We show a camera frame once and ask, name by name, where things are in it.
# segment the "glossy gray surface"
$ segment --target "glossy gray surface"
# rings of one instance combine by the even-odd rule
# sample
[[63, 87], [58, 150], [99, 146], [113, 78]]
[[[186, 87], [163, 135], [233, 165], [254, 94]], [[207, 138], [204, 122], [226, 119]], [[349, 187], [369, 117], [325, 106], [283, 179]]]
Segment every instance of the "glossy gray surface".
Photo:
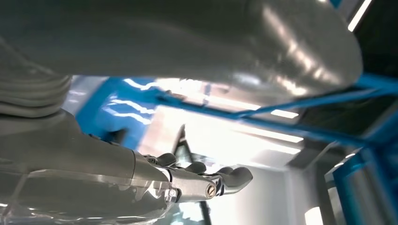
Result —
[[326, 0], [0, 3], [0, 34], [62, 74], [182, 77], [255, 95], [355, 83], [359, 46]]
[[95, 174], [34, 173], [0, 169], [0, 225], [132, 224], [161, 217], [174, 202], [167, 200], [168, 182], [124, 185], [125, 179]]

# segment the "ceiling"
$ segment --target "ceiling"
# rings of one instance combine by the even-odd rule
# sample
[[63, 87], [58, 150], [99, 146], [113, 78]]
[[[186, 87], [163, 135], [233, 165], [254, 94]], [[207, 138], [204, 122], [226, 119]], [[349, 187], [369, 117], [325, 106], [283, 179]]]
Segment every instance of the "ceiling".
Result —
[[[362, 2], [359, 0], [357, 5], [351, 4], [345, 7], [351, 7], [351, 11], [356, 12]], [[398, 76], [398, 45], [395, 44], [398, 39], [398, 23], [396, 23], [398, 15], [395, 13], [397, 9], [398, 2], [374, 0], [353, 31], [360, 43], [367, 72]], [[339, 11], [344, 12], [348, 21], [355, 15], [350, 14], [349, 10], [339, 9]], [[294, 100], [271, 95], [258, 98], [228, 86], [193, 80], [158, 79], [158, 82], [163, 89], [173, 90], [173, 93], [185, 96], [187, 102], [205, 103], [210, 107], [229, 111], [255, 110], [260, 106], [277, 105]], [[339, 93], [352, 90], [356, 89], [350, 88]], [[288, 111], [291, 113], [290, 118], [284, 117], [283, 113], [282, 116], [280, 113], [264, 113], [256, 117], [283, 123], [298, 123], [350, 135], [362, 135], [395, 101], [395, 97], [385, 96], [307, 109], [293, 109]], [[153, 145], [154, 138], [162, 136], [159, 134], [162, 132], [167, 138], [163, 141], [156, 140], [157, 143], [154, 145], [158, 144], [163, 149], [172, 149], [170, 140], [175, 140], [172, 137], [174, 133], [177, 135], [182, 124], [187, 124], [187, 140], [193, 152], [237, 163], [251, 163], [254, 166], [281, 169], [285, 164], [289, 164], [305, 168], [328, 145], [307, 138], [299, 142], [289, 142], [264, 134], [267, 131], [278, 132], [275, 130], [265, 130], [262, 127], [247, 126], [236, 121], [215, 119], [162, 106], [158, 108], [147, 132], [148, 136], [144, 138], [143, 146], [145, 139]], [[270, 150], [269, 143], [297, 149], [299, 153]], [[334, 165], [346, 155], [346, 149], [336, 146], [330, 148], [327, 154], [317, 160]]]
[[[363, 2], [363, 0], [357, 1], [351, 14], [345, 11], [348, 21], [354, 17]], [[364, 71], [398, 77], [397, 9], [397, 1], [373, 0], [353, 31], [362, 50]], [[299, 123], [350, 135], [362, 135], [396, 100], [396, 97], [384, 96], [307, 108]], [[304, 150], [290, 162], [291, 165], [305, 167], [314, 158], [313, 152], [305, 150], [321, 151], [327, 144], [305, 139], [304, 145]], [[346, 155], [343, 148], [332, 148], [329, 153], [341, 155], [341, 158]]]

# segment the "white wall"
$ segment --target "white wall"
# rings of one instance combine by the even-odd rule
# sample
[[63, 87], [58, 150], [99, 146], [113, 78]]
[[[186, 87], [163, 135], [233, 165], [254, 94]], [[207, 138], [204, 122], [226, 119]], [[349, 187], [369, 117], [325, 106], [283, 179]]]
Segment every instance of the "white wall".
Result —
[[290, 225], [306, 225], [305, 213], [319, 207], [315, 171], [289, 168], [285, 172]]
[[301, 142], [258, 137], [268, 132], [262, 129], [159, 106], [138, 151], [151, 155], [171, 152], [183, 124], [186, 124], [186, 138], [193, 153], [227, 165], [261, 165], [281, 170], [301, 149]]
[[208, 201], [214, 225], [288, 225], [284, 172], [249, 167], [253, 181], [241, 192]]
[[[194, 119], [188, 117], [187, 120], [185, 115], [186, 112], [178, 109], [159, 107], [138, 150], [142, 154], [154, 156], [171, 152], [181, 125]], [[206, 137], [202, 139], [203, 142], [206, 142], [211, 135], [206, 135]], [[195, 145], [192, 143], [190, 146], [194, 150]], [[217, 148], [211, 148], [209, 145], [208, 148], [197, 153], [225, 160], [228, 155], [233, 155], [234, 159], [240, 159], [240, 156], [250, 152], [249, 150], [253, 152], [253, 149], [247, 149], [250, 144], [243, 145], [242, 148], [233, 148], [234, 144], [218, 144], [217, 146]], [[249, 167], [253, 173], [253, 181], [246, 188], [234, 195], [209, 201], [213, 224], [305, 225], [305, 213], [318, 206], [315, 173], [311, 170], [304, 173], [301, 170], [287, 168], [284, 165], [293, 155], [267, 149], [261, 150], [259, 146], [255, 148], [259, 153], [250, 159], [255, 159], [252, 162], [259, 166], [267, 165], [269, 162], [268, 165], [272, 169]]]

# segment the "blue metal frame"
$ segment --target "blue metal frame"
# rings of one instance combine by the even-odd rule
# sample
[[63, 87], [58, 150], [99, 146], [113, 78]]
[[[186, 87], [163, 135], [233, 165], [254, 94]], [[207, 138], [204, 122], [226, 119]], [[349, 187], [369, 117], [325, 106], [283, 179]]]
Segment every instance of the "blue metal frame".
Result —
[[[246, 124], [272, 128], [320, 141], [363, 148], [358, 156], [349, 160], [350, 163], [345, 163], [334, 172], [337, 190], [339, 193], [348, 195], [350, 190], [345, 185], [347, 179], [356, 170], [371, 165], [377, 174], [377, 182], [382, 187], [385, 200], [397, 215], [396, 220], [398, 221], [398, 110], [368, 132], [365, 137], [252, 117], [259, 113], [270, 113], [275, 109], [327, 105], [398, 93], [398, 79], [373, 74], [364, 74], [356, 86], [362, 90], [267, 106], [255, 111], [228, 112], [210, 108], [206, 101], [202, 105], [186, 103], [170, 93], [158, 89], [154, 79], [109, 78], [77, 114], [77, 121], [83, 132], [102, 138], [109, 132], [128, 127], [130, 131], [126, 143], [123, 145], [135, 149], [142, 139], [156, 107], [166, 105], [223, 119], [238, 120]], [[205, 94], [209, 94], [210, 88], [210, 85], [206, 87]], [[344, 208], [352, 207], [353, 202], [349, 199], [342, 199]], [[354, 215], [355, 211], [354, 209], [344, 210], [344, 213], [347, 214], [346, 218], [349, 218], [352, 224], [361, 224], [361, 220], [355, 218], [357, 217]]]

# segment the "metal rod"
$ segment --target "metal rod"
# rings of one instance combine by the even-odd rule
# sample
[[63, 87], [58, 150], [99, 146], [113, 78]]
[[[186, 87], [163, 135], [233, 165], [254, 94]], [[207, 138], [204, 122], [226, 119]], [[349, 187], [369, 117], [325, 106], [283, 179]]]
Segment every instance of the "metal rod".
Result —
[[391, 90], [392, 92], [398, 93], [398, 79], [370, 73], [362, 74], [355, 86], [378, 90]]
[[378, 181], [377, 183], [382, 189], [382, 195], [384, 195], [384, 199], [389, 205], [387, 208], [392, 209], [393, 211], [394, 222], [398, 222], [398, 202], [396, 201], [397, 196], [392, 187], [392, 180], [389, 179], [385, 173], [384, 163], [373, 148], [364, 148], [362, 149], [362, 152], [364, 155], [364, 160], [372, 164], [371, 166], [376, 173], [375, 178]]
[[[168, 98], [159, 98], [157, 100], [158, 104], [166, 105], [170, 107], [180, 108], [192, 112], [203, 113], [210, 116], [215, 116], [223, 119], [229, 120], [237, 120], [236, 116], [231, 112], [226, 112], [218, 109], [213, 109], [209, 107], [202, 107], [200, 105], [193, 105], [185, 102], [177, 102], [177, 101], [169, 101]], [[306, 136], [309, 138], [326, 141], [326, 142], [334, 142], [337, 141], [340, 144], [350, 145], [354, 147], [363, 147], [368, 146], [365, 140], [357, 138], [355, 136], [341, 134], [333, 131], [322, 130], [318, 128], [306, 127], [302, 125], [294, 125], [294, 124], [283, 124], [275, 121], [269, 120], [261, 120], [250, 117], [242, 117], [239, 118], [238, 121], [244, 122], [246, 124], [260, 126], [264, 128], [276, 129], [282, 132], [287, 132], [295, 135]]]
[[391, 90], [360, 90], [360, 91], [352, 91], [344, 94], [336, 94], [325, 97], [317, 97], [311, 99], [305, 99], [301, 101], [289, 102], [281, 105], [273, 105], [262, 107], [257, 110], [245, 110], [234, 113], [236, 117], [249, 116], [259, 113], [270, 113], [276, 109], [289, 109], [289, 108], [297, 108], [297, 107], [311, 107], [317, 105], [327, 105], [331, 103], [337, 102], [346, 102], [356, 99], [377, 97], [381, 95], [386, 95], [391, 93]]
[[316, 157], [313, 160], [311, 160], [311, 162], [304, 168], [303, 171], [306, 171], [311, 166], [313, 166], [316, 162], [318, 162], [320, 158], [322, 158], [322, 156], [324, 156], [331, 148], [335, 147], [337, 144], [338, 144], [337, 142], [331, 142], [328, 145], [326, 145], [326, 147], [323, 148], [323, 150], [318, 155], [316, 155]]

